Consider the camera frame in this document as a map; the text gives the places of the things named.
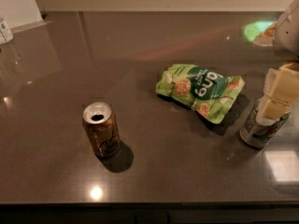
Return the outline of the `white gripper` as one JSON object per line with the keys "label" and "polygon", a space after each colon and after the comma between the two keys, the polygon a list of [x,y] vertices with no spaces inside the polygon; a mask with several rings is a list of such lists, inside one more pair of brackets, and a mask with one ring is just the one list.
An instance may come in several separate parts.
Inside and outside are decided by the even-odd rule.
{"label": "white gripper", "polygon": [[[299,0],[293,0],[279,16],[275,28],[273,49],[285,61],[299,61]],[[289,112],[299,98],[299,63],[284,63],[270,68],[265,77],[260,114],[271,120]]]}

